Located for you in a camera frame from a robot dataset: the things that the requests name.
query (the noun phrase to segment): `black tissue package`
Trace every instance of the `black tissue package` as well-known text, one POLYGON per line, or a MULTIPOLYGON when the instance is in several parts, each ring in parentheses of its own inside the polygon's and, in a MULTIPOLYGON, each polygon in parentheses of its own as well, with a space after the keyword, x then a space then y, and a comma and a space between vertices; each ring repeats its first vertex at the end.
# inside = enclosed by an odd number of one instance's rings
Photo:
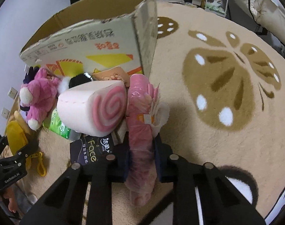
POLYGON ((70 144, 70 161, 81 165, 91 164, 101 156, 111 154, 117 143, 114 132, 105 137, 85 136, 70 144))

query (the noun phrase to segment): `clear plastic wrap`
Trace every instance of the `clear plastic wrap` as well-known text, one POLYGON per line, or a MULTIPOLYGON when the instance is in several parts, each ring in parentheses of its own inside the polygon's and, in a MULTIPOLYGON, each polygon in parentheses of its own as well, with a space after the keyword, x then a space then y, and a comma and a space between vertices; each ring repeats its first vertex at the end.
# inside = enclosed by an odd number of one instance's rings
POLYGON ((131 162, 125 184, 135 206, 149 201, 157 177, 152 141, 169 116, 168 106, 159 99, 159 87, 142 74, 131 76, 126 112, 131 162))

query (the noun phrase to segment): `beige carpet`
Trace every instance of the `beige carpet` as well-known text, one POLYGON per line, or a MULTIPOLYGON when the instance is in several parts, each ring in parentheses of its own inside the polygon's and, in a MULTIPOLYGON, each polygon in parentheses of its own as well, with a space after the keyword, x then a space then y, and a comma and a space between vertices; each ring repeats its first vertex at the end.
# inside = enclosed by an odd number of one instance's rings
MULTIPOLYGON (((190 162, 248 177, 265 217, 285 188, 285 60, 253 32, 202 9, 157 9, 150 81, 171 108, 163 142, 190 162)), ((47 176, 32 168, 24 178, 26 192, 38 197, 66 170, 69 141, 42 130, 40 148, 47 176)), ((124 184, 113 184, 113 224, 138 224, 171 188, 157 184, 150 202, 135 208, 124 184)))

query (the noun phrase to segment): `pink swirl roll pillow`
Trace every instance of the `pink swirl roll pillow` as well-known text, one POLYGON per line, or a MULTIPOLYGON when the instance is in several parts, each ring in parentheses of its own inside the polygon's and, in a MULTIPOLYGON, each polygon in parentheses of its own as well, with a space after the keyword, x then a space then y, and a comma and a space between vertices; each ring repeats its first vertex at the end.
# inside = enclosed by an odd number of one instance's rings
POLYGON ((126 101, 126 88, 122 81, 93 81, 60 94, 57 111, 62 123, 69 128, 103 137, 121 121, 126 101))

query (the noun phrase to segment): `pink stuffed animal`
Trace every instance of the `pink stuffed animal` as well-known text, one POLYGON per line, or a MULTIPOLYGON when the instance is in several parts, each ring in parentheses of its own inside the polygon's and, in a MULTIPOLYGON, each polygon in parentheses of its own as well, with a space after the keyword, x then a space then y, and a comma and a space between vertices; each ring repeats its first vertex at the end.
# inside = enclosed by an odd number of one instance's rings
POLYGON ((27 122, 31 129, 38 130, 51 110, 61 80, 56 77, 47 78, 48 71, 40 68, 29 84, 22 85, 19 91, 21 103, 30 106, 27 122))

